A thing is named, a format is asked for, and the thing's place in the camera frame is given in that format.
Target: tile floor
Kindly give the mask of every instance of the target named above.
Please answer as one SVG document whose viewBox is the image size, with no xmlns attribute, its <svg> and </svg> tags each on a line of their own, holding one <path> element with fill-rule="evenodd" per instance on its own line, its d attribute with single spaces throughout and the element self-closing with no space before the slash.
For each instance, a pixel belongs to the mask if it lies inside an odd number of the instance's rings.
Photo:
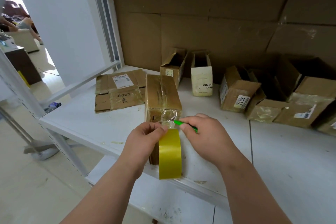
<svg viewBox="0 0 336 224">
<path fill-rule="evenodd" d="M 41 73 L 45 72 L 41 74 L 43 81 L 31 86 L 38 100 L 64 87 L 44 46 L 29 57 Z M 65 96 L 60 101 L 64 104 L 69 99 Z M 13 108 L 6 102 L 1 104 L 33 138 L 46 140 L 44 130 L 23 106 Z M 0 120 L 0 223 L 57 224 L 78 204 L 90 186 L 61 153 L 38 162 L 29 154 L 23 154 L 24 146 L 25 142 Z M 74 151 L 88 170 L 103 157 L 85 146 L 76 147 Z M 151 221 L 151 217 L 129 206 L 123 224 L 149 224 Z"/>
</svg>

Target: hand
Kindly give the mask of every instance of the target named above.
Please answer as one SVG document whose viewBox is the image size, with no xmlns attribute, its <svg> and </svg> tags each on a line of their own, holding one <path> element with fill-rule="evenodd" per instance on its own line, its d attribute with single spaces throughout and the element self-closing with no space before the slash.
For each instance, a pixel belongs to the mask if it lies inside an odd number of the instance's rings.
<svg viewBox="0 0 336 224">
<path fill-rule="evenodd" d="M 158 122 L 141 123 L 128 135 L 118 161 L 124 162 L 135 173 L 136 179 L 139 178 L 155 144 L 167 131 L 168 128 Z"/>
<path fill-rule="evenodd" d="M 229 164 L 230 157 L 240 152 L 218 120 L 199 113 L 180 121 L 188 123 L 181 124 L 180 128 L 195 151 L 218 169 Z M 198 133 L 189 124 L 196 127 Z"/>
</svg>

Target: green pen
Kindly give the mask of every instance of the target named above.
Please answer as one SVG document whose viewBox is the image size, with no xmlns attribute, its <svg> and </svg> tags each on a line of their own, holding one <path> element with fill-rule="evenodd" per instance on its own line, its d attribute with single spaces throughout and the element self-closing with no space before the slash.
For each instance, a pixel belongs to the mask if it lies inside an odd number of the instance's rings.
<svg viewBox="0 0 336 224">
<path fill-rule="evenodd" d="M 175 123 L 175 124 L 177 124 L 177 125 L 181 125 L 181 124 L 183 124 L 183 123 L 185 123 L 185 122 L 182 122 L 182 121 L 180 121 L 180 120 L 173 120 L 173 122 Z M 198 129 L 196 128 L 196 127 L 194 127 L 194 126 L 191 126 L 194 130 L 195 130 L 195 132 L 196 133 L 198 133 Z"/>
</svg>

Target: label with 7108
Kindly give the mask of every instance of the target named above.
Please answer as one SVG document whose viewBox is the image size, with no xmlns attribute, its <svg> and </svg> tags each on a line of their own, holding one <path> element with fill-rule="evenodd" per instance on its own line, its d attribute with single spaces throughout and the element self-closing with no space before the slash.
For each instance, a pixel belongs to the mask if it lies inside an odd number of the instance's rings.
<svg viewBox="0 0 336 224">
<path fill-rule="evenodd" d="M 245 109 L 249 101 L 250 97 L 239 95 L 233 107 Z"/>
</svg>

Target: sofa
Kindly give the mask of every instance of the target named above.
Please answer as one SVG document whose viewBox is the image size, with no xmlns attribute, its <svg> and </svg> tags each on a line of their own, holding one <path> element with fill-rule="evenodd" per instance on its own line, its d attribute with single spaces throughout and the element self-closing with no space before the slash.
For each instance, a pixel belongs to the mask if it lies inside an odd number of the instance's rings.
<svg viewBox="0 0 336 224">
<path fill-rule="evenodd" d="M 29 32 L 29 29 L 19 29 L 16 32 L 5 32 L 6 35 L 11 36 L 18 46 L 22 46 L 27 53 L 39 51 L 40 48 L 36 44 L 34 38 Z"/>
</svg>

